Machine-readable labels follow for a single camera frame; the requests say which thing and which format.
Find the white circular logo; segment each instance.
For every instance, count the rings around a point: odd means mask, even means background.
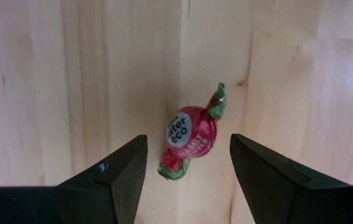
[[[166,139],[173,147],[182,147],[187,144],[191,136],[191,119],[186,113],[178,113],[169,122],[166,129]]]

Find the wrapped candy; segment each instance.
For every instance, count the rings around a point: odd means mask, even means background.
[[[169,180],[182,178],[190,159],[206,155],[214,145],[217,121],[226,107],[225,85],[219,83],[206,108],[182,108],[166,129],[167,151],[158,167],[160,175]]]

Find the black plastic part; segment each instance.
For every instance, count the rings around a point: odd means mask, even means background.
[[[353,185],[240,134],[232,135],[230,154],[256,223],[353,223]]]
[[[141,135],[56,187],[0,187],[0,223],[133,224],[147,153]]]

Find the red candy wrapper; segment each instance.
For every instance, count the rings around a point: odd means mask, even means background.
[[[167,151],[162,155],[158,172],[169,180],[183,177],[190,159],[206,155],[214,145],[217,124],[226,107],[225,85],[218,90],[206,108],[182,108],[166,129]]]

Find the wood grain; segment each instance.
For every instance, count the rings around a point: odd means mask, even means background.
[[[164,127],[228,107],[185,178]],[[353,1],[0,1],[0,185],[52,185],[149,137],[136,223],[253,223],[228,153],[242,133],[353,183]]]
[[[181,106],[206,105],[218,82],[225,83],[228,104],[215,146],[179,180],[178,223],[229,223],[236,179],[228,145],[242,131],[250,1],[184,1],[181,33]]]

